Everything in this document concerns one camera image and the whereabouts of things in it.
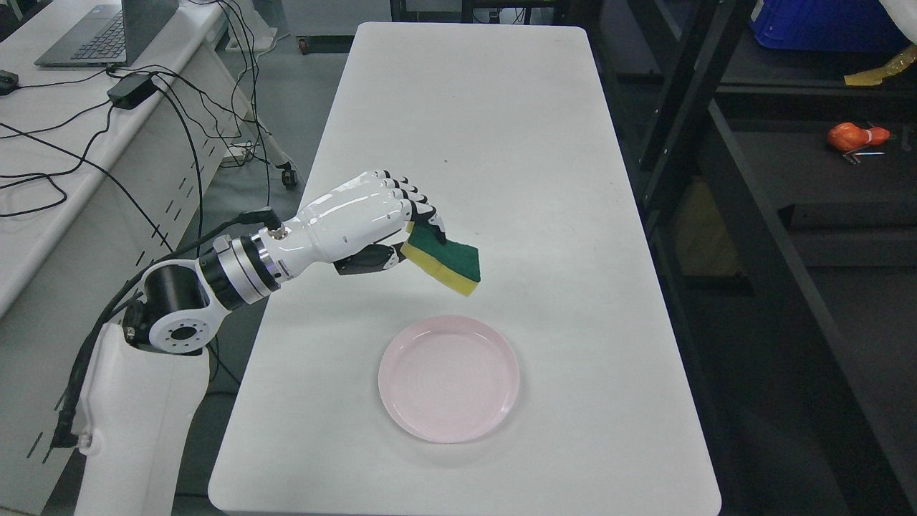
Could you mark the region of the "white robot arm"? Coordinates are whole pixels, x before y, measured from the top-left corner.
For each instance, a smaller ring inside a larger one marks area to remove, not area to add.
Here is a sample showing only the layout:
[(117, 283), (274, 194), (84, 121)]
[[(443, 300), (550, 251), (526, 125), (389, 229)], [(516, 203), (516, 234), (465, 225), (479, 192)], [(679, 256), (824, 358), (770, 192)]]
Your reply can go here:
[(58, 411), (52, 447), (78, 448), (85, 470), (77, 515), (169, 515), (193, 416), (208, 384), (204, 346), (238, 307), (268, 297), (325, 260), (285, 224), (220, 237), (198, 260), (167, 260), (134, 277), (143, 300), (121, 323), (105, 308), (83, 342)]

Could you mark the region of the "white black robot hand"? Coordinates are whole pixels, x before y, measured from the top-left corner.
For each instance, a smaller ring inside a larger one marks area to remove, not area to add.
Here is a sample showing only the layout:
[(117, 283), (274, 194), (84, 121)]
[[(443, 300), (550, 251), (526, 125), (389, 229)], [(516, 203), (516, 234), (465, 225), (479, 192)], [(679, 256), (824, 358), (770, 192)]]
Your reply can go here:
[(406, 178), (372, 170), (317, 197), (281, 228), (259, 231), (261, 243), (285, 279), (314, 262), (333, 264), (340, 274), (381, 272), (404, 256), (400, 245), (381, 244), (408, 225), (427, 224), (439, 244), (445, 226), (438, 209)]

